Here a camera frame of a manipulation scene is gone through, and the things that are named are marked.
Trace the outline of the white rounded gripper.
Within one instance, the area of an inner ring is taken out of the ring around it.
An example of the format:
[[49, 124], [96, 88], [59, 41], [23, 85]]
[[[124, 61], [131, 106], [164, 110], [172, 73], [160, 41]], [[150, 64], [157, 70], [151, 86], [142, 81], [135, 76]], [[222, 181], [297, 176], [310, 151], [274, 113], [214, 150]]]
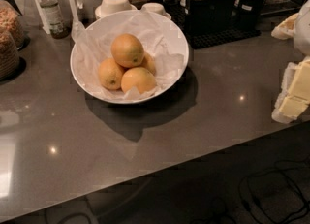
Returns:
[[[271, 32], [280, 40], [294, 37], [294, 47], [306, 56], [310, 55], [310, 0]], [[274, 104], [272, 119], [288, 124], [297, 120], [310, 106], [310, 59], [300, 63], [290, 62], [284, 71], [281, 93]]]

